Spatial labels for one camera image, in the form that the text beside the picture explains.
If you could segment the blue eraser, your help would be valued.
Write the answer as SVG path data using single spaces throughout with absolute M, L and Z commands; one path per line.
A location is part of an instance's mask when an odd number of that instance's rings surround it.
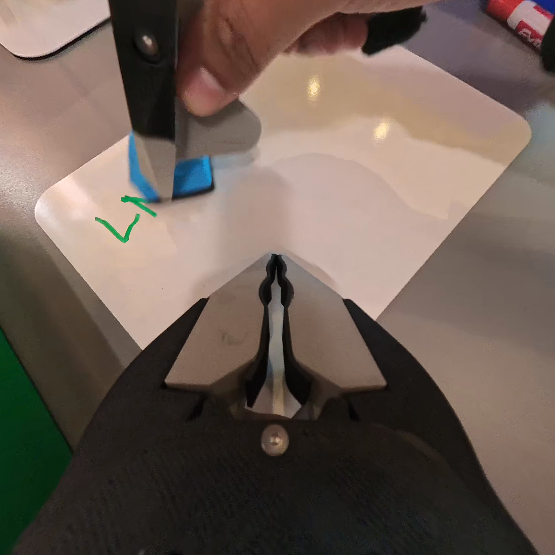
M 136 152 L 134 133 L 129 134 L 128 165 L 130 182 L 139 195 L 149 201 L 159 203 L 159 194 L 143 176 Z M 210 157 L 184 160 L 176 164 L 173 180 L 172 200 L 193 197 L 214 189 Z

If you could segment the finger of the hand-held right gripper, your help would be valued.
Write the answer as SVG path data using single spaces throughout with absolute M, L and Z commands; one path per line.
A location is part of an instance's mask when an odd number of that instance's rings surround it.
M 177 159 L 245 153 L 257 145 L 260 135 L 259 117 L 241 101 L 209 116 L 193 115 L 182 101 L 175 102 Z
M 130 134 L 130 179 L 150 200 L 174 197 L 177 149 L 174 139 Z

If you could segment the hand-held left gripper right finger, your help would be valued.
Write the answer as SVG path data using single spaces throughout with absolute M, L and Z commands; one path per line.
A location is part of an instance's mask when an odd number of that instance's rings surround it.
M 382 390 L 378 368 L 344 299 L 285 255 L 276 256 L 284 308 L 282 345 L 289 392 L 300 404 Z

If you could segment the green plastic bin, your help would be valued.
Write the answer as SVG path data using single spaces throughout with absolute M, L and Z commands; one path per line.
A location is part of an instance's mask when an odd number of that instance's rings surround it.
M 10 554 L 71 458 L 71 449 L 1 332 L 1 554 Z

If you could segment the white whiteboard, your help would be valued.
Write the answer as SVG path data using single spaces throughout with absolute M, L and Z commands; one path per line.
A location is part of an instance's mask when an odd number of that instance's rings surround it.
M 275 61 L 248 153 L 214 190 L 141 209 L 128 139 L 45 191 L 36 221 L 142 349 L 265 253 L 376 318 L 526 147 L 515 112 L 402 47 Z

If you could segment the person's right hand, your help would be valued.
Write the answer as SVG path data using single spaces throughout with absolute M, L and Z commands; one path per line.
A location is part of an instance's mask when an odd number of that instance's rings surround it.
M 284 53 L 362 48 L 374 15 L 432 1 L 205 1 L 184 31 L 177 95 L 189 113 L 218 113 Z

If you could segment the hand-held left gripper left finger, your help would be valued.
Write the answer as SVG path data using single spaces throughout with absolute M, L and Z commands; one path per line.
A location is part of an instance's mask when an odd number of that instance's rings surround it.
M 267 378 L 276 255 L 266 254 L 208 298 L 165 385 L 252 408 Z

